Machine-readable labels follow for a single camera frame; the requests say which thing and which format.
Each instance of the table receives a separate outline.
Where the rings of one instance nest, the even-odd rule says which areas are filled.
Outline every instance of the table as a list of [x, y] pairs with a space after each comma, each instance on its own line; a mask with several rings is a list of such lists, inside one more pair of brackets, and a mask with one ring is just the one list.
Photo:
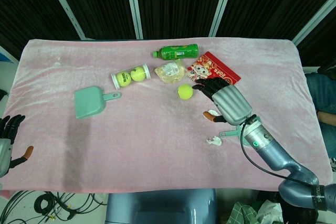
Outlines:
[[[147, 63], [165, 63], [152, 51], [197, 43], [232, 68], [236, 87], [264, 126], [302, 165], [329, 184], [332, 173], [298, 51], [288, 40], [190, 38], [114, 42], [31, 40], [25, 47], [5, 114], [24, 114], [13, 158], [33, 145], [31, 158], [0, 183], [7, 190], [57, 190], [117, 193], [178, 188], [251, 188], [277, 190], [281, 179], [253, 167], [239, 141], [222, 146], [206, 139], [228, 124], [202, 115], [215, 109], [195, 92], [178, 98], [181, 83], [152, 79], [121, 89], [97, 116], [76, 120], [74, 91], [91, 85], [115, 90], [111, 73]], [[186, 59], [186, 66], [194, 59]], [[248, 155], [267, 165], [251, 147]]]

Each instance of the green bottle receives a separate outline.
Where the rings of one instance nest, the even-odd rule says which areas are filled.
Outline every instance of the green bottle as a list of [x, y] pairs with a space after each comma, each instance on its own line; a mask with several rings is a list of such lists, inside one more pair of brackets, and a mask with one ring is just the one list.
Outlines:
[[198, 57], [198, 45], [191, 44], [191, 45], [186, 45], [186, 46], [163, 47], [159, 51], [154, 51], [153, 56], [154, 58], [161, 58], [163, 60], [197, 58]]

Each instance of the plastic bag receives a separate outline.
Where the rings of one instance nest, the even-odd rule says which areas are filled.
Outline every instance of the plastic bag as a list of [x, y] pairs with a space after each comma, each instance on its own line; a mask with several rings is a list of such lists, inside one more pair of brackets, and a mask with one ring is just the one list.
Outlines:
[[185, 68], [182, 60], [174, 60], [154, 69], [164, 83], [176, 83], [181, 81], [185, 75]]
[[280, 203], [273, 203], [266, 200], [259, 209], [257, 220], [260, 224], [283, 223], [282, 209]]

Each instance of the black wire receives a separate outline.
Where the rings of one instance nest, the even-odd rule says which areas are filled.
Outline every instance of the black wire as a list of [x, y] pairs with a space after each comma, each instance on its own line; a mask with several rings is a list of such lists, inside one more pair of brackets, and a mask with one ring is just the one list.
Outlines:
[[[17, 205], [23, 198], [25, 198], [27, 195], [29, 195], [29, 194], [31, 194], [31, 193], [33, 193], [33, 192], [34, 192], [34, 191], [19, 191], [19, 192], [17, 192], [17, 193], [16, 193], [16, 194], [9, 200], [9, 202], [8, 202], [7, 205], [5, 206], [3, 212], [2, 212], [2, 214], [1, 214], [1, 216], [0, 216], [0, 223], [3, 224], [3, 223], [6, 221], [6, 219], [8, 218], [8, 215], [10, 214], [10, 212], [16, 207], [16, 205]], [[48, 211], [48, 209], [47, 209], [47, 210], [43, 211], [43, 215], [36, 216], [36, 217], [30, 218], [30, 219], [28, 219], [28, 220], [15, 219], [15, 220], [12, 220], [11, 222], [9, 222], [8, 224], [13, 223], [13, 222], [15, 222], [15, 221], [21, 221], [21, 223], [19, 223], [19, 224], [27, 224], [26, 222], [29, 221], [29, 220], [36, 219], [36, 218], [40, 218], [40, 217], [44, 217], [44, 218], [42, 218], [42, 220], [39, 222], [39, 224], [40, 224], [40, 223], [41, 223], [43, 220], [45, 220], [46, 218], [47, 218], [47, 219], [45, 220], [45, 222], [48, 220], [48, 218], [50, 218], [50, 217], [49, 217], [49, 213], [50, 213], [52, 210], [54, 211], [52, 214], [55, 214], [55, 216], [56, 216], [58, 219], [60, 219], [61, 221], [68, 221], [69, 219], [62, 219], [62, 218], [60, 218], [60, 216], [58, 215], [59, 212], [60, 212], [61, 210], [59, 210], [58, 212], [56, 212], [56, 205], [57, 205], [57, 204], [59, 205], [58, 208], [62, 208], [62, 209], [64, 209], [65, 211], [69, 212], [69, 213], [72, 215], [72, 217], [74, 216], [74, 214], [81, 214], [81, 215], [83, 215], [83, 214], [88, 214], [88, 213], [90, 213], [90, 212], [96, 210], [96, 209], [97, 209], [98, 207], [100, 207], [100, 206], [105, 206], [105, 205], [107, 205], [107, 204], [104, 204], [103, 202], [98, 202], [98, 201], [95, 199], [95, 194], [89, 194], [88, 197], [87, 197], [87, 199], [86, 199], [86, 201], [85, 201], [85, 203], [82, 204], [82, 206], [80, 206], [80, 207], [78, 207], [78, 208], [75, 208], [75, 209], [70, 209], [70, 208], [68, 208], [68, 206], [67, 206], [65, 203], [66, 203], [68, 200], [70, 200], [75, 194], [72, 194], [72, 195], [71, 195], [69, 198], [67, 198], [65, 201], [62, 201], [64, 195], [65, 195], [65, 193], [63, 193], [61, 196], [60, 196], [59, 193], [57, 193], [57, 196], [56, 196], [56, 195], [54, 195], [53, 193], [51, 193], [51, 192], [49, 192], [49, 191], [46, 191], [44, 195], [40, 195], [38, 198], [40, 198], [39, 201], [41, 201], [42, 198], [43, 198], [43, 200], [46, 200], [47, 198], [52, 199], [52, 201], [53, 201], [53, 207], [52, 207], [49, 211]], [[86, 207], [86, 208], [85, 208], [84, 210], [82, 210], [82, 211], [79, 211], [81, 208], [83, 208], [83, 207], [87, 204], [87, 202], [89, 201], [90, 196], [92, 197], [92, 200], [91, 200], [90, 204], [88, 205], [88, 207]], [[93, 209], [87, 211], [87, 210], [92, 206], [93, 201], [95, 201], [98, 205], [97, 205], [96, 207], [94, 207]]]
[[[48, 203], [48, 205], [44, 208], [42, 208], [43, 201], [46, 201]], [[54, 207], [54, 205], [55, 205], [55, 200], [51, 195], [42, 194], [35, 199], [34, 210], [38, 214], [42, 214], [45, 216], [52, 211], [52, 208]]]
[[1, 224], [3, 224], [9, 213], [12, 210], [12, 206], [15, 204], [15, 202], [20, 198], [20, 196], [24, 193], [25, 191], [19, 191], [17, 192], [12, 198], [10, 198], [10, 200], [8, 201], [6, 207], [4, 208], [2, 214], [1, 214]]
[[246, 158], [247, 158], [247, 159], [248, 159], [248, 160], [249, 160], [255, 167], [257, 167], [258, 169], [262, 170], [262, 171], [265, 172], [265, 173], [268, 173], [268, 174], [270, 174], [270, 175], [273, 175], [273, 176], [276, 176], [276, 177], [279, 177], [279, 178], [283, 178], [283, 179], [291, 180], [291, 181], [293, 181], [293, 182], [297, 182], [297, 183], [303, 184], [303, 185], [305, 185], [305, 186], [311, 186], [310, 184], [308, 184], [308, 183], [306, 183], [306, 182], [303, 182], [303, 181], [300, 181], [300, 180], [298, 180], [298, 179], [289, 178], [289, 177], [282, 176], [282, 175], [279, 175], [279, 174], [276, 174], [276, 173], [272, 173], [272, 172], [270, 172], [270, 171], [268, 171], [268, 170], [266, 170], [266, 169], [260, 167], [259, 165], [257, 165], [256, 163], [253, 162], [253, 160], [247, 155], [247, 153], [246, 153], [246, 151], [245, 151], [245, 148], [244, 148], [244, 144], [243, 144], [244, 129], [245, 129], [245, 127], [246, 127], [246, 125], [247, 125], [247, 123], [248, 123], [248, 121], [249, 121], [250, 118], [248, 118], [248, 119], [244, 122], [244, 125], [243, 125], [243, 127], [241, 128], [241, 134], [240, 134], [240, 146], [242, 147], [241, 150], [243, 151], [245, 157], [246, 157]]
[[83, 211], [78, 211], [77, 214], [80, 214], [80, 215], [85, 214], [85, 211], [91, 207], [92, 203], [93, 203], [93, 199], [91, 200], [89, 206], [86, 209], [84, 209]]
[[91, 196], [93, 197], [93, 200], [94, 200], [96, 203], [100, 204], [101, 206], [107, 206], [107, 204], [105, 204], [103, 201], [102, 201], [102, 202], [97, 201], [96, 198], [95, 198], [95, 194], [91, 194]]
[[27, 224], [27, 222], [26, 222], [25, 220], [23, 220], [23, 219], [15, 219], [15, 220], [10, 221], [10, 222], [7, 223], [7, 224], [11, 224], [12, 222], [17, 221], [17, 220], [20, 220], [21, 223]]
[[95, 208], [93, 208], [93, 209], [91, 209], [90, 211], [87, 211], [87, 212], [82, 212], [81, 214], [82, 215], [84, 215], [84, 214], [88, 214], [88, 213], [90, 213], [90, 212], [92, 212], [92, 211], [94, 211], [94, 210], [96, 210], [98, 207], [100, 207], [101, 206], [101, 204], [99, 204], [98, 206], [96, 206]]
[[43, 217], [43, 216], [44, 216], [44, 215], [40, 215], [40, 216], [36, 216], [36, 217], [32, 217], [32, 218], [30, 218], [30, 219], [28, 219], [28, 220], [15, 219], [15, 220], [10, 221], [10, 222], [7, 223], [7, 224], [10, 224], [10, 223], [12, 223], [12, 222], [14, 222], [14, 221], [17, 221], [17, 220], [20, 220], [20, 221], [21, 221], [19, 224], [27, 224], [28, 221], [30, 221], [30, 220], [32, 220], [32, 219], [36, 219], [36, 218], [41, 218], [41, 217]]
[[12, 212], [12, 210], [17, 206], [17, 204], [19, 204], [20, 203], [20, 201], [23, 199], [23, 198], [25, 198], [26, 196], [28, 196], [29, 194], [31, 194], [31, 193], [33, 193], [34, 191], [19, 191], [17, 194], [15, 194], [10, 200], [9, 200], [9, 202], [7, 203], [7, 205], [6, 205], [6, 207], [5, 207], [5, 209], [3, 210], [3, 213], [2, 213], [2, 215], [1, 215], [1, 224], [3, 224], [6, 220], [7, 220], [7, 218], [8, 218], [8, 216], [9, 216], [9, 214], [10, 214], [10, 212]]
[[85, 205], [86, 205], [86, 203], [88, 202], [88, 200], [89, 200], [89, 198], [90, 198], [90, 194], [88, 195], [88, 197], [87, 197], [87, 199], [86, 199], [86, 201], [84, 202], [84, 204], [83, 205], [81, 205], [80, 207], [78, 207], [78, 208], [74, 208], [73, 210], [79, 210], [79, 209], [81, 209], [82, 207], [84, 207]]

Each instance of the green plaid cloth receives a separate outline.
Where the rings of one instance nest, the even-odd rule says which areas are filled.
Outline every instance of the green plaid cloth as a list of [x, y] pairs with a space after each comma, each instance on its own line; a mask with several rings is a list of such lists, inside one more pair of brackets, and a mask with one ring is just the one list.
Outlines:
[[[250, 206], [237, 202], [233, 206], [230, 218], [226, 224], [260, 224], [256, 218], [257, 212]], [[273, 221], [272, 224], [284, 224], [280, 221]]]

